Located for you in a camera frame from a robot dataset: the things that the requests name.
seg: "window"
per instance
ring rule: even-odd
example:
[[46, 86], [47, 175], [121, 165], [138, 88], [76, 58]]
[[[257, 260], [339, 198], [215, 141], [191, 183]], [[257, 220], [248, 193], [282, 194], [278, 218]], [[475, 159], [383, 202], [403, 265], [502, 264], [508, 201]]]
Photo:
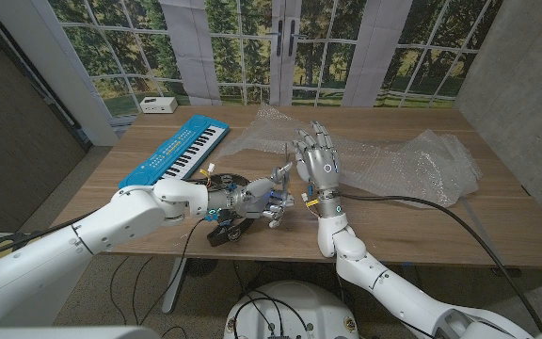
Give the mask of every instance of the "window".
[[375, 106], [453, 106], [501, 3], [413, 0]]
[[223, 105], [269, 102], [272, 0], [205, 0]]
[[292, 105], [340, 105], [367, 0], [303, 1]]
[[157, 0], [49, 2], [111, 121], [139, 114], [146, 96], [189, 105]]

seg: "grass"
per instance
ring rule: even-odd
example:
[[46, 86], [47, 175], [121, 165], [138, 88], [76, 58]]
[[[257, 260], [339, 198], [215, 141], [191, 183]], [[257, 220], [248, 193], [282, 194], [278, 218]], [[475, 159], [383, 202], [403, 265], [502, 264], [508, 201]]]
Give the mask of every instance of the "grass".
[[[174, 96], [179, 105], [189, 105], [189, 97], [178, 95], [173, 92], [164, 92], [165, 96]], [[137, 100], [141, 102], [147, 96], [158, 96], [158, 92], [143, 92], [135, 95]], [[401, 103], [401, 96], [394, 94], [379, 95], [375, 100], [375, 106], [381, 107], [398, 107]], [[343, 93], [330, 92], [320, 93], [318, 106], [340, 106], [343, 100]], [[244, 100], [241, 95], [221, 95], [223, 105], [243, 105]], [[110, 114], [113, 117], [123, 117], [129, 115], [137, 115], [139, 111], [130, 95], [123, 95], [117, 98], [104, 99], [105, 105], [108, 107]], [[420, 107], [425, 108], [430, 102], [429, 98], [414, 98], [407, 97], [403, 102], [402, 107]], [[452, 100], [435, 99], [430, 105], [431, 108], [451, 108]], [[315, 96], [313, 91], [295, 91], [292, 105], [315, 105]]]

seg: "white box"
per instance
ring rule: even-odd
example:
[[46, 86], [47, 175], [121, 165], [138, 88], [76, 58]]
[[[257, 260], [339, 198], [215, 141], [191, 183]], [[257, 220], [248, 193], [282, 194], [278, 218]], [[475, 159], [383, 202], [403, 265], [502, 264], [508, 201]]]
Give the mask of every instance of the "white box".
[[177, 108], [174, 97], [145, 97], [139, 104], [144, 113], [172, 113]]

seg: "blue component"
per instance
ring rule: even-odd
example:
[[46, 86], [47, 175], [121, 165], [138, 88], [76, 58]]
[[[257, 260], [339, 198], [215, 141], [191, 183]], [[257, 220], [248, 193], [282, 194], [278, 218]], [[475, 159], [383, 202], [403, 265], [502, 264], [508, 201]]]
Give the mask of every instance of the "blue component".
[[204, 220], [208, 220], [208, 221], [218, 220], [218, 215], [208, 215], [204, 217]]
[[165, 174], [165, 171], [185, 153], [185, 150], [187, 150], [187, 148], [189, 148], [194, 141], [201, 137], [204, 134], [204, 131], [211, 126], [222, 128], [223, 132], [208, 151], [198, 159], [196, 164], [192, 165], [192, 168], [184, 176], [185, 178], [189, 177], [194, 170], [198, 169], [202, 161], [204, 161], [206, 156], [208, 156], [221, 139], [227, 135], [230, 130], [228, 124], [201, 115], [193, 116], [181, 127], [181, 129], [179, 129], [179, 132], [169, 140], [163, 142], [148, 160], [129, 173], [129, 175], [119, 183], [119, 188], [124, 188], [129, 185], [148, 186], [155, 184], [163, 174]]

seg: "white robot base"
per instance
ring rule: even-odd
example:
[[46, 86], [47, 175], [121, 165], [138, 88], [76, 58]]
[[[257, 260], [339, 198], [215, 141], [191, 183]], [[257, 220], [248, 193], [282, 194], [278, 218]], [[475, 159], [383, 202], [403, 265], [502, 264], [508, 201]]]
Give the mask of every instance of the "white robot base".
[[[289, 307], [276, 302], [283, 326], [283, 333], [281, 333], [278, 309], [274, 303], [265, 299], [256, 300], [266, 298], [266, 295], [294, 308], [304, 320], [305, 325], [303, 326], [298, 316]], [[231, 308], [225, 323], [224, 339], [234, 339], [236, 328], [237, 337], [240, 339], [359, 338], [355, 318], [348, 307], [340, 299], [314, 284], [298, 281], [271, 282], [250, 292], [248, 296], [240, 299]]]

